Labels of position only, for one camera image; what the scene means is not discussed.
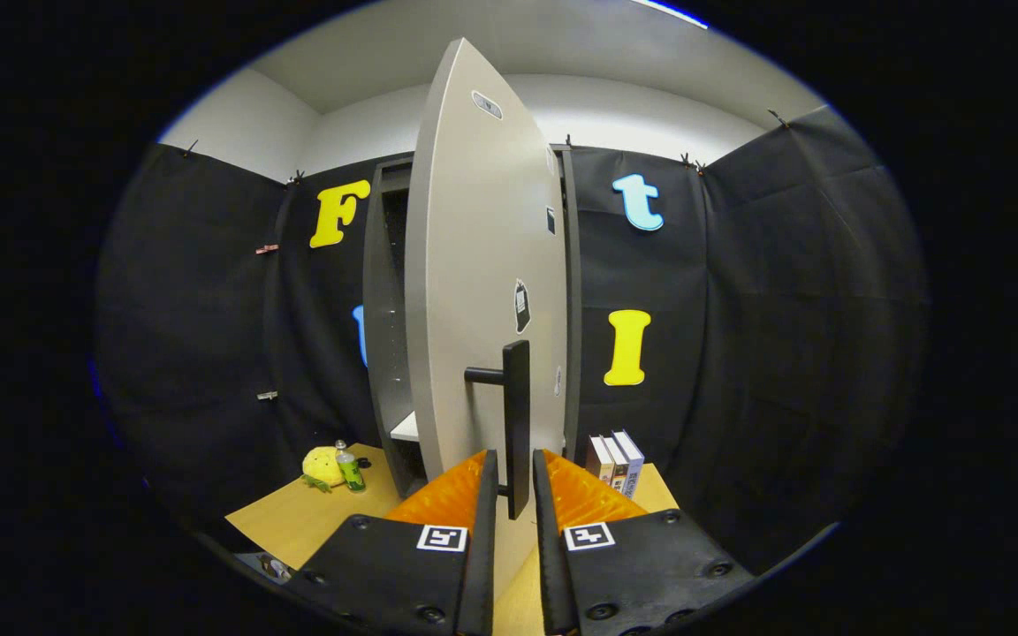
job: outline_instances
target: yellow letter f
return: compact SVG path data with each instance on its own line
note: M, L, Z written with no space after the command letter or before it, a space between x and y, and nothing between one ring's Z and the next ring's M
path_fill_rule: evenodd
M335 245L344 237L339 225L347 226L356 217L357 198L365 198L372 192L372 184L359 180L355 184L337 185L336 188L322 190L317 194L320 201L320 213L317 215L317 233L314 234L308 246L323 248L325 245Z

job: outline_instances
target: wooden table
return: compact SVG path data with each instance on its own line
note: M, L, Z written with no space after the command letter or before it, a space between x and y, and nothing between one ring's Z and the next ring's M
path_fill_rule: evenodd
M263 551L299 569L348 515L383 517L399 505L383 448L354 444L348 451L356 458L372 461L372 467L362 470L367 488L359 495L352 495L344 485L325 494L298 479L231 512L226 519ZM654 464L642 466L634 503L647 512L678 507ZM493 636L543 635L541 559L533 547L512 583L493 604Z

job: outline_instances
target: white wall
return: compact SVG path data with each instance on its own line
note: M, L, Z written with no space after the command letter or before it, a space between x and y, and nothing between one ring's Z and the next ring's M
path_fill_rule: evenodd
M597 146L712 163L765 129L670 93L597 77L509 75L551 143ZM305 174L415 150L430 84L413 85L320 117L299 156Z
M510 75L506 80L551 143L598 146L712 163L765 129L708 104L597 77ZM243 69L188 109L159 142L284 182L415 150L430 84L372 97L319 116L266 75Z
M319 114L266 75L241 69L192 105L158 141L190 148L264 176L285 182Z

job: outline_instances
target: white shelf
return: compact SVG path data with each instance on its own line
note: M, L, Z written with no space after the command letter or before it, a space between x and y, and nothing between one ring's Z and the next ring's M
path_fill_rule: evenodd
M418 442L418 424L415 422L415 412L403 418L403 421L392 429L392 439L401 439L404 442Z

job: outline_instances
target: ceiling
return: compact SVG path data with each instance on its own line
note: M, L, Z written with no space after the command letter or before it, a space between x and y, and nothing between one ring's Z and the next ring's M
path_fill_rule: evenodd
M762 128L824 100L716 28L633 0L384 0L260 57L252 69L319 113L430 83L465 37L502 75L625 81L704 102Z

